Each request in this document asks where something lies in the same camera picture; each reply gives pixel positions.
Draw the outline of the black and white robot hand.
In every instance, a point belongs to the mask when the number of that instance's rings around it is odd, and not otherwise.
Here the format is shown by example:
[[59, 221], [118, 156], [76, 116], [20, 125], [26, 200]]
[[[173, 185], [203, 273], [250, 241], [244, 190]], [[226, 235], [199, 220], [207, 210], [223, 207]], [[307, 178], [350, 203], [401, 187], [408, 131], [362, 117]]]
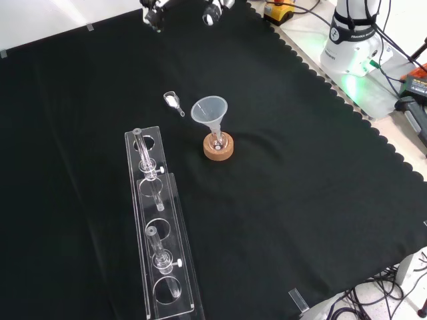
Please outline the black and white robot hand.
[[[184, 1], [174, 0], [157, 0], [157, 1], [140, 1], [142, 6], [142, 20], [154, 31], [160, 33], [163, 31], [165, 15], [168, 11], [177, 7]], [[223, 15], [224, 11], [231, 9], [234, 0], [213, 0], [204, 1], [206, 8], [202, 15], [202, 20], [207, 26], [216, 24]]]

